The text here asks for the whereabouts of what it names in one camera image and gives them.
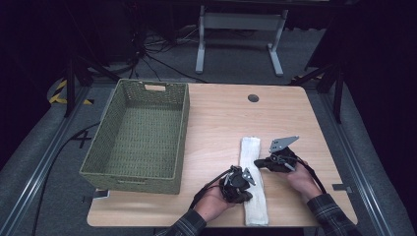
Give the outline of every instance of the green woven basket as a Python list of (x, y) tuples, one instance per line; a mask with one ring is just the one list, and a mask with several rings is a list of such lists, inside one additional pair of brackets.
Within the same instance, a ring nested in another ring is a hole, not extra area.
[(179, 194), (187, 84), (120, 80), (80, 174), (98, 189)]

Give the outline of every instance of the hand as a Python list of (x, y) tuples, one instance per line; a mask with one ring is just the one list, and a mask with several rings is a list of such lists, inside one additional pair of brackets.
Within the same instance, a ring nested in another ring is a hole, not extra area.
[(218, 187), (219, 181), (214, 182), (203, 197), (194, 207), (194, 210), (206, 221), (209, 222), (218, 218), (225, 210), (234, 207), (235, 204), (228, 203), (221, 194)]
[(276, 172), (276, 174), (288, 180), (291, 187), (301, 193), (305, 203), (322, 194), (309, 171), (298, 162), (295, 165), (295, 171), (289, 173)]

